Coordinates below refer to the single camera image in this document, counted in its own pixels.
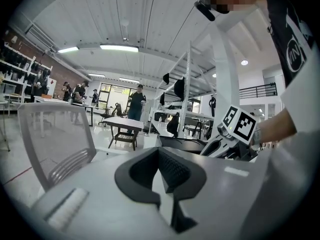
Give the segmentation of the black balcony railing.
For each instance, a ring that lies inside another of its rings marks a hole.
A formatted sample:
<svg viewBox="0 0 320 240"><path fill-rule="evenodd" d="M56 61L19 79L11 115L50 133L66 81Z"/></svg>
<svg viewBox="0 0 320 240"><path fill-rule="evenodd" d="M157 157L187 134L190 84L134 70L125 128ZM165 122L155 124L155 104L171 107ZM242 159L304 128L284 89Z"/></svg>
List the black balcony railing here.
<svg viewBox="0 0 320 240"><path fill-rule="evenodd" d="M253 87L242 88L239 90L240 99L261 98L269 96L277 96L277 86L275 82L257 85Z"/></svg>

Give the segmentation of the person's black printed shirt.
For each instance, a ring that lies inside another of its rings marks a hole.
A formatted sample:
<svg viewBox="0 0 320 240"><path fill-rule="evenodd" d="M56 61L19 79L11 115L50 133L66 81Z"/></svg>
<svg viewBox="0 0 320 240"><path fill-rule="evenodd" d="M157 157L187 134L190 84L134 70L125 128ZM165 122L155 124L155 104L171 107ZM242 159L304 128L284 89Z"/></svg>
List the person's black printed shirt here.
<svg viewBox="0 0 320 240"><path fill-rule="evenodd" d="M268 31L279 56L285 85L307 63L319 36L315 9L320 0L266 0Z"/></svg>

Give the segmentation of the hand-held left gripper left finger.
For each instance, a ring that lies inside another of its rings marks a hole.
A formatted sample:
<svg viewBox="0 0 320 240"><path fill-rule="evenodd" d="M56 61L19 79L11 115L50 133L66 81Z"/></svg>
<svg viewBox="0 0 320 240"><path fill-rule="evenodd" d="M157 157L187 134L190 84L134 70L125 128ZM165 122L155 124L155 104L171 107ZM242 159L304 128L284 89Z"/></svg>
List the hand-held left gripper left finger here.
<svg viewBox="0 0 320 240"><path fill-rule="evenodd" d="M168 240L173 229L152 190L158 149L92 162L47 191L32 211L64 240Z"/></svg>

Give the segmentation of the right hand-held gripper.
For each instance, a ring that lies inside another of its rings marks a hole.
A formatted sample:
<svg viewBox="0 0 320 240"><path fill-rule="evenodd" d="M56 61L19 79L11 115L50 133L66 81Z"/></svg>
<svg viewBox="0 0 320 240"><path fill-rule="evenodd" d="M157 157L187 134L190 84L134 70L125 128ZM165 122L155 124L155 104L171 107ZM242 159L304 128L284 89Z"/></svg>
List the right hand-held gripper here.
<svg viewBox="0 0 320 240"><path fill-rule="evenodd" d="M207 142L201 156L250 161L257 153L250 148L257 121L245 110L231 105L221 123L218 135Z"/></svg>

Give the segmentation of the ceiling light panel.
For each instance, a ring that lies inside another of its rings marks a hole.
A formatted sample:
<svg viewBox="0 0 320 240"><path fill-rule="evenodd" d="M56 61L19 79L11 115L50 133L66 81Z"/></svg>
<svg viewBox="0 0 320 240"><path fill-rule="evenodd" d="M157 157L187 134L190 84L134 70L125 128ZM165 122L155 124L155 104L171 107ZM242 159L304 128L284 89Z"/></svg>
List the ceiling light panel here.
<svg viewBox="0 0 320 240"><path fill-rule="evenodd" d="M79 48L77 46L73 46L73 47L69 47L69 48L60 49L57 52L59 54L64 54L64 53L69 53L69 52L75 52L78 50L79 50Z"/></svg>
<svg viewBox="0 0 320 240"><path fill-rule="evenodd" d="M133 52L133 53L139 52L139 48L137 46L132 46L132 45L100 44L99 47L102 50L109 50L109 51L124 51L124 52Z"/></svg>

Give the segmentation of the black backpack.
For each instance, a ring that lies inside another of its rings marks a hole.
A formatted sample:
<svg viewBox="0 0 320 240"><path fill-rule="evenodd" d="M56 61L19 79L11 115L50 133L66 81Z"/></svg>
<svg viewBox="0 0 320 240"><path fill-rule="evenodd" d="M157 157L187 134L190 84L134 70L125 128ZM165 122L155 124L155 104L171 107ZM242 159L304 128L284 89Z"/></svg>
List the black backpack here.
<svg viewBox="0 0 320 240"><path fill-rule="evenodd" d="M179 118L180 118L180 113L177 112L170 122L167 124L166 130L170 133L173 134L174 138L178 137L178 127L179 127Z"/></svg>

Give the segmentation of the person's left forearm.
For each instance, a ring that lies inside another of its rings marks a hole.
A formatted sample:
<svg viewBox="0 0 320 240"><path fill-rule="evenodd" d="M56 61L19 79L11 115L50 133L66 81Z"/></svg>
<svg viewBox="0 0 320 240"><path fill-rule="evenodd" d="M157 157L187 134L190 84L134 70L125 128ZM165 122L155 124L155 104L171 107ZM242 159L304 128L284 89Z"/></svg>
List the person's left forearm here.
<svg viewBox="0 0 320 240"><path fill-rule="evenodd" d="M252 137L252 144L278 142L297 133L295 124L286 108L280 113L260 122Z"/></svg>

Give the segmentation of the black box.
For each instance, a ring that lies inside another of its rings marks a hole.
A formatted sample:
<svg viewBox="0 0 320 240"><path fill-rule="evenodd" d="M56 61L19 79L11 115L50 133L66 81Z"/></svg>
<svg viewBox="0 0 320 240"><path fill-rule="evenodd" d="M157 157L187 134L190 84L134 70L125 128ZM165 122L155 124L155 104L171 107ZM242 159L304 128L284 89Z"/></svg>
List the black box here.
<svg viewBox="0 0 320 240"><path fill-rule="evenodd" d="M169 136L159 136L161 146L174 148L184 152L200 154L207 143L200 139L174 138Z"/></svg>

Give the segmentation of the white metal rack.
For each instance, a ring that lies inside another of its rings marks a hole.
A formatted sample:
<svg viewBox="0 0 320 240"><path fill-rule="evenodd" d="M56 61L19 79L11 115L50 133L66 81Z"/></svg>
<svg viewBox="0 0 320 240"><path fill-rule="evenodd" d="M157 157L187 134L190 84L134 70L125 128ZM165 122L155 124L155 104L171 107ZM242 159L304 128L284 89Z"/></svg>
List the white metal rack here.
<svg viewBox="0 0 320 240"><path fill-rule="evenodd" d="M190 43L187 51L175 62L175 64L168 71L169 83L166 84L164 80L160 82L156 89L153 107L150 114L150 125L156 126L155 113L166 113L167 115L175 115L179 113L178 137L183 136L183 128L186 117L198 119L201 122L204 120L212 121L213 117L200 116L197 113L188 111L188 102L190 99L202 97L206 95L216 96L216 87L209 81L207 74L215 69L214 61L210 58L205 58L198 54L198 49L193 47ZM203 71L201 65L203 63L211 64L213 67L207 71ZM184 86L183 99L181 109L159 109L160 98L162 94L174 95L175 84L178 80L183 80Z"/></svg>

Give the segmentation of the white rectangular table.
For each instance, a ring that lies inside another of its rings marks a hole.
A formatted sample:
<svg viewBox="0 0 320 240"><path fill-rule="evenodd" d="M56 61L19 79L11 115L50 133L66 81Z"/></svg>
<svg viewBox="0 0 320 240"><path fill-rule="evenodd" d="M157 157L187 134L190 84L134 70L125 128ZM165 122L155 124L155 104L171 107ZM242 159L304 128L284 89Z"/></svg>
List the white rectangular table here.
<svg viewBox="0 0 320 240"><path fill-rule="evenodd" d="M34 103L60 103L60 104L69 104L69 105L74 105L78 107L82 107L87 111L87 109L90 110L90 121L89 121L89 126L93 127L94 126L94 121L93 121L93 115L94 115L94 106L85 104L85 103L70 103L67 101L63 101L57 98L44 98L44 97L39 97L36 96L34 98Z"/></svg>

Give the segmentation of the white wall shelf unit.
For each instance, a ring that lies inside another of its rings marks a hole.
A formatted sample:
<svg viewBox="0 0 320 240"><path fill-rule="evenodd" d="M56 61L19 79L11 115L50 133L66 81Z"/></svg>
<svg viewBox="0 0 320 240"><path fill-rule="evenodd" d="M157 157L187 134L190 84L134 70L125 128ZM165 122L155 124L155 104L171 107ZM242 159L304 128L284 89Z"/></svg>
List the white wall shelf unit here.
<svg viewBox="0 0 320 240"><path fill-rule="evenodd" d="M52 69L35 56L28 57L5 42L0 53L0 94L9 102L28 102L36 76Z"/></svg>

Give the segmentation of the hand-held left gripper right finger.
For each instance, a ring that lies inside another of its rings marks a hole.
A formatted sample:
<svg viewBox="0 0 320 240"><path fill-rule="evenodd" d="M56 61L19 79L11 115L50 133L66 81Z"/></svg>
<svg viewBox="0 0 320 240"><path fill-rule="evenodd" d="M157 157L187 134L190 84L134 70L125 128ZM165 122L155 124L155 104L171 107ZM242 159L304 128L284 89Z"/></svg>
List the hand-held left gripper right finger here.
<svg viewBox="0 0 320 240"><path fill-rule="evenodd" d="M173 234L161 240L249 240L246 219L267 167L263 155L246 162L159 148L159 171L173 197Z"/></svg>

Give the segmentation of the grey mesh office chair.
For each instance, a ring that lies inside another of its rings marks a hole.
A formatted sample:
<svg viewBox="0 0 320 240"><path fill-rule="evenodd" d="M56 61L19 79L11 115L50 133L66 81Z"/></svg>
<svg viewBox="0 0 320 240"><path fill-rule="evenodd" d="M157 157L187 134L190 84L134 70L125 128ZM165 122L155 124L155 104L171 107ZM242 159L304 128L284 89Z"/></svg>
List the grey mesh office chair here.
<svg viewBox="0 0 320 240"><path fill-rule="evenodd" d="M46 193L102 154L121 151L96 147L84 109L62 103L25 103L18 107L24 147Z"/></svg>

